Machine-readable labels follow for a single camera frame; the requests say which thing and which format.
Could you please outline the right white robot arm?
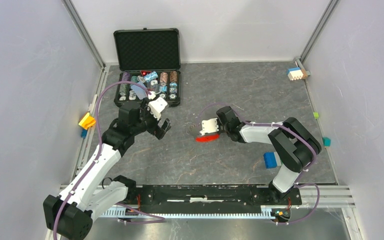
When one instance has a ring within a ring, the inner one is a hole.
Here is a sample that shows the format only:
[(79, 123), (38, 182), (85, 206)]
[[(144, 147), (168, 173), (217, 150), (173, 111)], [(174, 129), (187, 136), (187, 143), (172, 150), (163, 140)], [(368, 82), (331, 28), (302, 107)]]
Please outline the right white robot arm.
[(322, 150), (318, 140), (295, 117), (283, 122), (256, 123), (243, 121), (230, 107), (216, 111), (218, 125), (234, 142), (270, 144), (282, 166), (269, 184), (269, 199), (282, 204), (303, 171), (314, 162)]

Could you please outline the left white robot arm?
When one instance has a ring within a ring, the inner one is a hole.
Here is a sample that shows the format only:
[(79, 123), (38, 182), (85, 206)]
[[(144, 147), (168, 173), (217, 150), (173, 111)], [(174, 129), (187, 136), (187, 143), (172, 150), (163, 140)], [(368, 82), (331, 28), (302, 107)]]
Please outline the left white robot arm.
[(75, 179), (58, 196), (48, 195), (43, 202), (45, 223), (55, 236), (83, 240), (94, 221), (115, 204), (133, 203), (137, 198), (135, 181), (116, 177), (109, 186), (95, 193), (108, 171), (135, 142), (135, 137), (148, 132), (162, 139), (170, 129), (166, 119), (159, 126), (168, 103), (161, 97), (142, 102), (129, 101), (118, 110), (92, 157)]

